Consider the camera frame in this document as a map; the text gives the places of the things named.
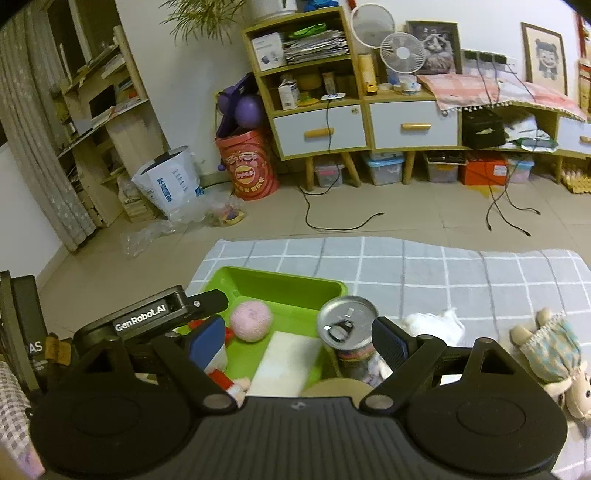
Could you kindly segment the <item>white cloth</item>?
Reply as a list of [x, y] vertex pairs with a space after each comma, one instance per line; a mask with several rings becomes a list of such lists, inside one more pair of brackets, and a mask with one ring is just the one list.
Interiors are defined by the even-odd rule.
[[408, 335], [413, 337], [432, 335], [443, 340], [448, 346], [459, 346], [466, 332], [455, 308], [448, 309], [439, 315], [410, 314], [400, 322], [400, 326]]

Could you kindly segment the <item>pink plush ball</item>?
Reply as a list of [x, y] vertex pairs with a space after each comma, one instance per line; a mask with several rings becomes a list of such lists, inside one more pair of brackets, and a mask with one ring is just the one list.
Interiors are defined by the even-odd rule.
[[263, 301], [247, 300], [230, 314], [230, 327], [239, 340], [256, 343], [266, 337], [273, 323], [273, 313]]

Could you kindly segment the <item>white towel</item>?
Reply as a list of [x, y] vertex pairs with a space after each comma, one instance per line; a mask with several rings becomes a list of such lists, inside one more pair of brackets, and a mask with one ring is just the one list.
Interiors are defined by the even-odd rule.
[[276, 331], [246, 394], [255, 397], [297, 397], [304, 390], [321, 353], [318, 338]]

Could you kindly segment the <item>rag doll blue dress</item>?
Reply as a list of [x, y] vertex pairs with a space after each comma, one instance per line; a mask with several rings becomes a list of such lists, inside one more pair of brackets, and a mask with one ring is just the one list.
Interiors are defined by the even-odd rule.
[[535, 331], [522, 325], [510, 340], [527, 360], [546, 393], [576, 420], [590, 421], [590, 374], [582, 348], [564, 313], [536, 314]]

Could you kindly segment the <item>green plastic bin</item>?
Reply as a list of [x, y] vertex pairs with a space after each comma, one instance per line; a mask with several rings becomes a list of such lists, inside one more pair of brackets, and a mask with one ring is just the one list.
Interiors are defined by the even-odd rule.
[[[270, 332], [256, 343], [232, 338], [225, 346], [228, 364], [224, 373], [231, 380], [246, 378], [252, 381], [270, 338], [276, 331], [318, 338], [317, 316], [322, 306], [334, 298], [349, 292], [342, 282], [269, 271], [252, 270], [235, 266], [222, 266], [210, 276], [200, 268], [190, 282], [186, 293], [190, 296], [217, 289], [228, 297], [228, 308], [221, 312], [226, 325], [230, 314], [238, 304], [247, 300], [266, 303], [273, 313]], [[304, 389], [322, 380], [327, 352], [322, 344], [321, 353], [312, 367]]]

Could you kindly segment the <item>red box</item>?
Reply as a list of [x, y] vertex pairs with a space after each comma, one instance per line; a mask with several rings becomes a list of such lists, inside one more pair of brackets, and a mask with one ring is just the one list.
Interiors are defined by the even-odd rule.
[[503, 160], [469, 161], [459, 171], [459, 179], [466, 186], [504, 186], [507, 164]]

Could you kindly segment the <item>black bag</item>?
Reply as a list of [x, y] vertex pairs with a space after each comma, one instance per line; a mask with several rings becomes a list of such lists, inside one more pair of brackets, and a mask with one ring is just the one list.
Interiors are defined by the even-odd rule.
[[462, 113], [463, 145], [473, 150], [503, 146], [506, 135], [503, 119], [490, 109], [477, 109]]

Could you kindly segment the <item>wooden bookshelf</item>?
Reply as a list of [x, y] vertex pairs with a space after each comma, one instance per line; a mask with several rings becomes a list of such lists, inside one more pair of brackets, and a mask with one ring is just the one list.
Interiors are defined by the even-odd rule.
[[113, 1], [47, 1], [62, 79], [50, 91], [65, 139], [58, 156], [98, 227], [156, 209], [132, 183], [168, 147]]

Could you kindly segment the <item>grey patterned curtain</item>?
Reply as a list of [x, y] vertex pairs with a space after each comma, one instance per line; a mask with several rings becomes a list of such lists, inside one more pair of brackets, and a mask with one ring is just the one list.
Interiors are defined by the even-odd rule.
[[1, 27], [1, 122], [30, 193], [74, 252], [96, 225], [58, 160], [58, 128], [49, 119], [49, 87], [57, 77], [48, 20], [32, 2]]

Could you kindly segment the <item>purple ball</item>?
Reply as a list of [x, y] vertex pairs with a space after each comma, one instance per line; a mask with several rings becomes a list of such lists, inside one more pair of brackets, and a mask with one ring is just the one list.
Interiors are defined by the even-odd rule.
[[263, 122], [264, 107], [259, 95], [246, 95], [235, 107], [235, 121], [245, 129], [256, 129]]

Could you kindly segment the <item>pink checked cloth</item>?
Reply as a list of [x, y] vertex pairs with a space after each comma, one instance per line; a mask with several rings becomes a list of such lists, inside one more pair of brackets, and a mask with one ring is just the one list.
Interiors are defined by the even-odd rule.
[[587, 120], [587, 115], [566, 95], [529, 82], [457, 74], [420, 75], [418, 80], [435, 96], [442, 111], [521, 106]]

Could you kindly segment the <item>tall wooden shelf cabinet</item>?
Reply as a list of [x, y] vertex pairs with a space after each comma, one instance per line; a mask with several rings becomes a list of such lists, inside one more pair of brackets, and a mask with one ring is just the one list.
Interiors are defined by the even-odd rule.
[[[345, 33], [348, 55], [259, 70], [252, 39], [279, 32], [284, 44], [327, 30]], [[303, 160], [310, 189], [315, 166], [331, 160], [360, 186], [353, 153], [368, 150], [369, 140], [359, 61], [344, 10], [332, 7], [266, 19], [243, 30], [242, 38], [280, 160]]]

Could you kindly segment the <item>white product box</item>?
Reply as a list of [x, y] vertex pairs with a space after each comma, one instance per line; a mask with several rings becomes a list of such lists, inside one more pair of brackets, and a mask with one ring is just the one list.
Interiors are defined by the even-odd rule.
[[260, 71], [272, 70], [287, 65], [283, 51], [283, 35], [279, 32], [252, 39], [252, 48]]

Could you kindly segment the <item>potted green plant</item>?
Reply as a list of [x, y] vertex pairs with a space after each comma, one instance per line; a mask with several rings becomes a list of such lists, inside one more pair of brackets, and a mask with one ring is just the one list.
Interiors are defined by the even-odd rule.
[[166, 12], [162, 23], [172, 27], [175, 40], [206, 38], [223, 42], [233, 26], [245, 20], [256, 23], [297, 13], [298, 1], [168, 0], [160, 7]]

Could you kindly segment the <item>blue stitch plush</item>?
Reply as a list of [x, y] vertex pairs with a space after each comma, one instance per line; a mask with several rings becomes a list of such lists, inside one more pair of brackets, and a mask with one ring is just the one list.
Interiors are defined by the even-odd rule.
[[339, 2], [337, 0], [297, 0], [297, 4], [301, 6], [301, 10], [304, 12], [339, 7]]

